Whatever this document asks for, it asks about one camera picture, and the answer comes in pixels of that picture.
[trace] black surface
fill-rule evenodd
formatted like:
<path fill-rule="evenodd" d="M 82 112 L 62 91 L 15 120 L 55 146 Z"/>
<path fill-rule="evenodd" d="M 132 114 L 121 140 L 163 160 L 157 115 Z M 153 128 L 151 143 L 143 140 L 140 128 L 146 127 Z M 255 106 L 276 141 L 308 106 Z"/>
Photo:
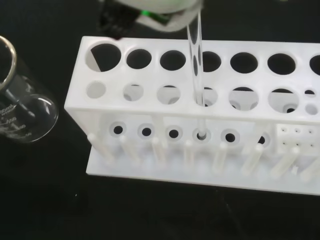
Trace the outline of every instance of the black surface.
<path fill-rule="evenodd" d="M 90 144 L 63 105 L 98 16 L 95 0 L 0 0 L 0 35 L 61 109 L 39 142 L 0 139 L 0 239 L 319 239 L 317 196 L 86 175 Z M 317 1 L 207 0 L 202 37 L 320 43 L 319 23 Z M 136 26 L 130 37 L 186 31 Z"/>

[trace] test tube rack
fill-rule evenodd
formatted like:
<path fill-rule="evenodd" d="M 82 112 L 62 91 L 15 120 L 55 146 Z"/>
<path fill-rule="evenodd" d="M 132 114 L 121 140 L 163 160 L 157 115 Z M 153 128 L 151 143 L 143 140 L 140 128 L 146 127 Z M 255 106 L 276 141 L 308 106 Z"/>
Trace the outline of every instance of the test tube rack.
<path fill-rule="evenodd" d="M 82 38 L 64 107 L 92 144 L 87 174 L 320 195 L 320 44 L 202 48 Z"/>

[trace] rack hole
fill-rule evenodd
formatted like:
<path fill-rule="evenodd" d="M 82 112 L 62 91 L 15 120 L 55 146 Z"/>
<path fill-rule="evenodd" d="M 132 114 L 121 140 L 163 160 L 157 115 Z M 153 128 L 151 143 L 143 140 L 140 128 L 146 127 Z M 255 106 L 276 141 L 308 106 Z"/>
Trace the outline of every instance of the rack hole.
<path fill-rule="evenodd" d="M 268 103 L 275 111 L 289 114 L 298 108 L 299 97 L 290 90 L 279 88 L 269 94 Z"/>
<path fill-rule="evenodd" d="M 181 69 L 186 63 L 185 55 L 177 50 L 167 51 L 160 59 L 161 66 L 168 71 Z"/>
<path fill-rule="evenodd" d="M 151 54 L 144 49 L 137 49 L 129 53 L 126 63 L 132 69 L 144 69 L 151 63 Z"/>
<path fill-rule="evenodd" d="M 288 75 L 296 69 L 295 61 L 288 55 L 277 53 L 268 59 L 269 69 L 279 75 Z"/>
<path fill-rule="evenodd" d="M 129 84 L 123 90 L 124 99 L 130 102 L 139 100 L 143 96 L 143 94 L 143 87 L 137 84 Z"/>
<path fill-rule="evenodd" d="M 106 93 L 106 86 L 100 81 L 94 81 L 86 88 L 86 94 L 91 99 L 98 99 Z"/>
<path fill-rule="evenodd" d="M 310 115 L 316 115 L 318 113 L 317 107 L 313 104 L 308 104 L 305 106 L 305 111 Z"/>
<path fill-rule="evenodd" d="M 177 130 L 173 129 L 169 132 L 169 136 L 172 139 L 176 139 L 177 137 L 179 137 L 179 132 Z"/>
<path fill-rule="evenodd" d="M 113 129 L 113 132 L 117 135 L 122 134 L 122 132 L 124 131 L 124 129 L 122 128 L 122 126 L 116 126 Z"/>
<path fill-rule="evenodd" d="M 145 137 L 148 137 L 151 135 L 151 129 L 146 127 L 142 130 L 142 135 L 145 136 Z"/>
<path fill-rule="evenodd" d="M 236 140 L 236 137 L 232 133 L 228 133 L 225 135 L 225 140 L 229 143 L 233 143 Z"/>
<path fill-rule="evenodd" d="M 233 70 L 241 74 L 249 74 L 258 67 L 256 57 L 248 52 L 237 53 L 231 58 L 230 64 Z"/>
<path fill-rule="evenodd" d="M 230 92 L 229 103 L 237 110 L 250 111 L 258 105 L 259 97 L 248 87 L 238 87 Z"/>
<path fill-rule="evenodd" d="M 110 128 L 109 128 L 109 132 L 110 135 L 117 138 L 120 135 L 124 134 L 126 132 L 126 125 L 123 122 L 114 122 Z"/>
<path fill-rule="evenodd" d="M 175 104 L 181 96 L 180 90 L 171 85 L 161 87 L 157 92 L 157 98 L 162 104 Z"/>
<path fill-rule="evenodd" d="M 260 137 L 258 144 L 264 144 L 266 142 L 265 138 L 263 136 Z"/>
<path fill-rule="evenodd" d="M 315 92 L 312 90 L 306 90 L 304 94 L 309 98 L 314 98 L 316 96 Z"/>
<path fill-rule="evenodd" d="M 315 74 L 320 75 L 320 55 L 311 58 L 310 68 Z"/>
<path fill-rule="evenodd" d="M 86 55 L 85 63 L 96 72 L 106 72 L 115 68 L 121 59 L 121 51 L 113 44 L 100 44 Z"/>
<path fill-rule="evenodd" d="M 205 73 L 211 73 L 217 70 L 221 66 L 221 58 L 212 51 L 205 51 L 203 56 L 203 71 Z"/>

